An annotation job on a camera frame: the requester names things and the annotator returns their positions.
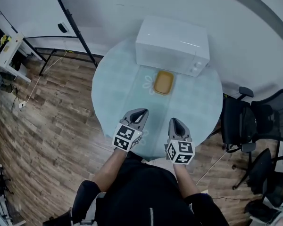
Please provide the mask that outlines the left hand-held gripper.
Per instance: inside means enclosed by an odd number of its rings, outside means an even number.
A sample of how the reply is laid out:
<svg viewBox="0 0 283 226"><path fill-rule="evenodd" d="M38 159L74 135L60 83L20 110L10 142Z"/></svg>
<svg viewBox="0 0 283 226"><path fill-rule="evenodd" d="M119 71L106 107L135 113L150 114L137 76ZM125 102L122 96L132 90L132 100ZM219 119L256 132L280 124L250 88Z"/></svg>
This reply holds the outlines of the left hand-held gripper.
<svg viewBox="0 0 283 226"><path fill-rule="evenodd" d="M116 126L112 145L115 148L129 152L139 143L148 116L149 111L146 108L128 111Z"/></svg>

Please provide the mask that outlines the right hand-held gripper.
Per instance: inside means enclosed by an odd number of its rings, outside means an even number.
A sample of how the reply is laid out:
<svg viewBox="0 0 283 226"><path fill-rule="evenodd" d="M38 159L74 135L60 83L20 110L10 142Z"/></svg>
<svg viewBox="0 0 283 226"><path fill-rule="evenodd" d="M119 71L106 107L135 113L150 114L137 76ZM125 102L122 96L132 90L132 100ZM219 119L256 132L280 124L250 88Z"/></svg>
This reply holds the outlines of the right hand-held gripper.
<svg viewBox="0 0 283 226"><path fill-rule="evenodd" d="M168 135L169 138L165 144L166 159L172 164L188 165L195 156L190 130L181 120L171 118Z"/></svg>

